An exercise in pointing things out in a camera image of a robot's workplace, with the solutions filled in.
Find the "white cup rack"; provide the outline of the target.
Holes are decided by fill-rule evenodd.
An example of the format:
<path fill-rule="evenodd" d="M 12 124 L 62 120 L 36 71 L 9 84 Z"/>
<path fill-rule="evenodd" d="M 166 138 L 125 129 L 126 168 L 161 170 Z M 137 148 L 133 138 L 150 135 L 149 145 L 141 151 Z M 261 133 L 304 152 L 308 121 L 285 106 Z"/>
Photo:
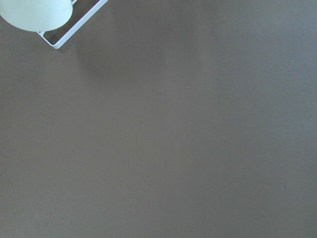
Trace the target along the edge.
<path fill-rule="evenodd" d="M 38 32 L 45 42 L 54 49 L 60 49 L 108 0 L 72 0 L 73 12 L 61 27 Z"/>

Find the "white cup in rack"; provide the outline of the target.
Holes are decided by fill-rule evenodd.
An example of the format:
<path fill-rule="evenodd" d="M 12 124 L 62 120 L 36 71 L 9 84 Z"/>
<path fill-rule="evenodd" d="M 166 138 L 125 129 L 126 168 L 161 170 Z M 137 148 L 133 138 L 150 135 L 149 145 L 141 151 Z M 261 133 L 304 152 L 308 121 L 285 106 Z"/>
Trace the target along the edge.
<path fill-rule="evenodd" d="M 2 0 L 0 16 L 9 24 L 31 32 L 45 32 L 64 25 L 72 16 L 70 0 Z"/>

